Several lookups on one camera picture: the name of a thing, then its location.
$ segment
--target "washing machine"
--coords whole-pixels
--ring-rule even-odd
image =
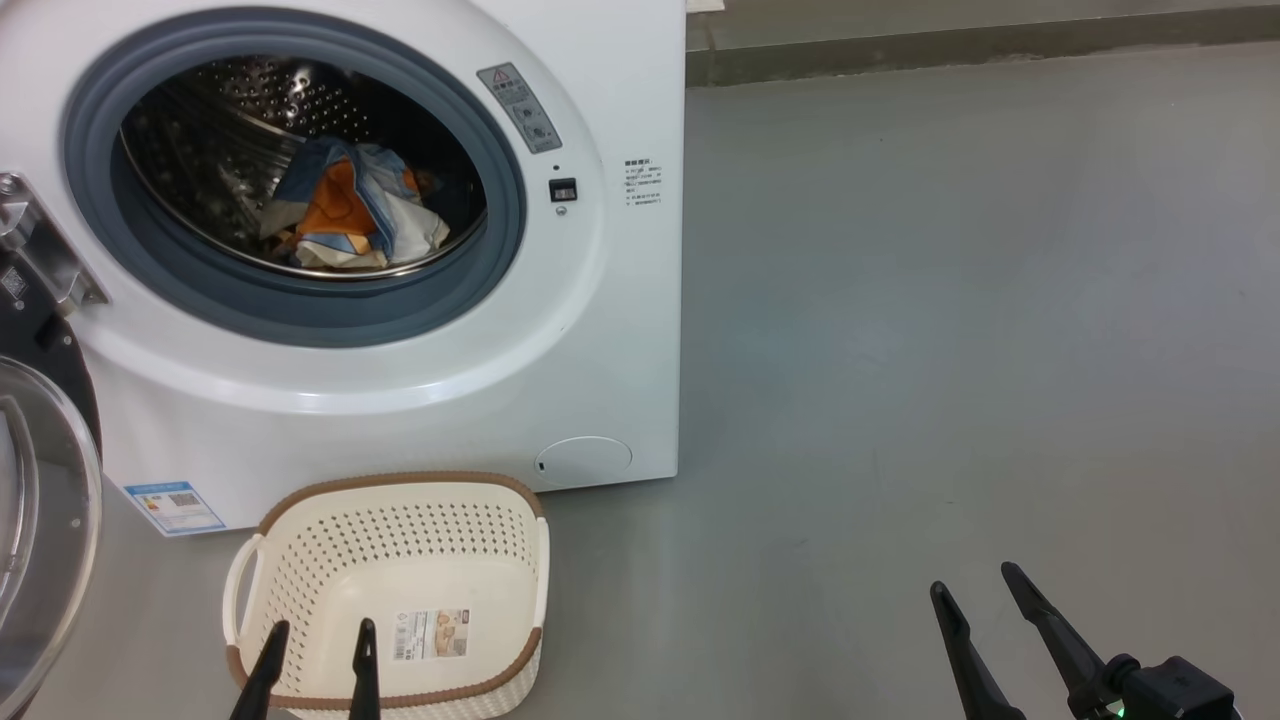
[[[682,0],[0,1],[0,329],[169,536],[357,475],[672,477],[684,28]],[[347,266],[261,232],[323,138],[390,150],[447,236]]]

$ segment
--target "metal hinge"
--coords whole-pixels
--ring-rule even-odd
[[[20,255],[35,269],[64,318],[84,305],[108,301],[97,281],[17,173],[0,173],[0,250]]]

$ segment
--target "orange cloth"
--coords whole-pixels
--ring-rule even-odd
[[[417,192],[413,173],[404,170],[404,183],[413,192]],[[297,233],[302,236],[310,233],[358,236],[364,242],[355,245],[357,252],[365,255],[372,249],[365,236],[375,232],[378,232],[378,223],[374,222],[365,201],[356,195],[356,169],[352,167],[351,159],[343,158],[325,168],[324,176],[311,195],[311,205],[302,217],[302,222],[298,223]]]

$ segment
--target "laundry basket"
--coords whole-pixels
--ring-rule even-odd
[[[232,675],[243,687],[271,626],[288,620],[271,706],[344,720],[351,653],[370,618],[384,719],[509,712],[538,675],[549,560],[538,497],[511,478],[410,473],[305,488],[268,512],[232,562],[223,592]]]

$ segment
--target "basket handle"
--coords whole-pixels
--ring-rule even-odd
[[[239,600],[239,584],[244,578],[244,566],[248,565],[248,559],[257,553],[259,546],[266,539],[261,533],[255,533],[253,537],[241,546],[239,552],[236,553],[236,559],[232,560],[232,569],[227,573],[227,583],[223,584],[223,637],[227,638],[227,644],[239,646],[239,623],[236,620],[236,602]],[[253,570],[253,582],[250,584],[250,597],[253,596],[253,591],[257,588],[257,578],[262,573],[262,564],[259,562],[257,568]]]
[[[538,519],[538,602],[534,605],[534,626],[541,628],[547,620],[547,591],[552,575],[552,534],[547,518]]]

